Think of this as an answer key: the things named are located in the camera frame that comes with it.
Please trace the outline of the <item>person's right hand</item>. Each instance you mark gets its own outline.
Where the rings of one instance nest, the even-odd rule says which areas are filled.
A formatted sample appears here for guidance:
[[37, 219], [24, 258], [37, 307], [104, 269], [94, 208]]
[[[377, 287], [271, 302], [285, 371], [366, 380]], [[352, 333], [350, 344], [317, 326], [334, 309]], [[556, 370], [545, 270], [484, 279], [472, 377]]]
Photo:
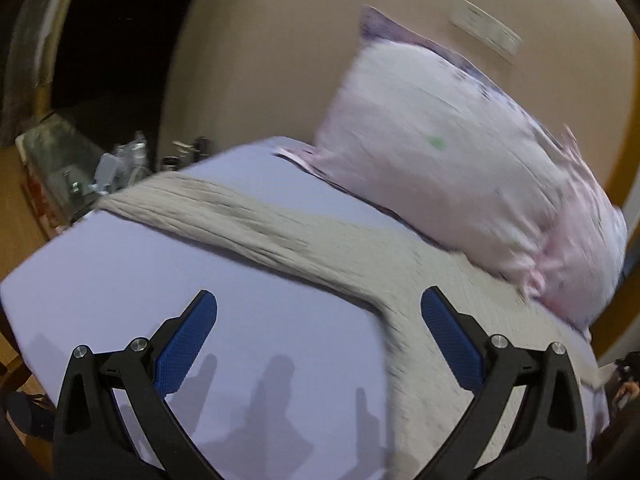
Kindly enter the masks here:
[[636, 363], [617, 360], [617, 390], [612, 401], [615, 411], [621, 411], [639, 395], [639, 367]]

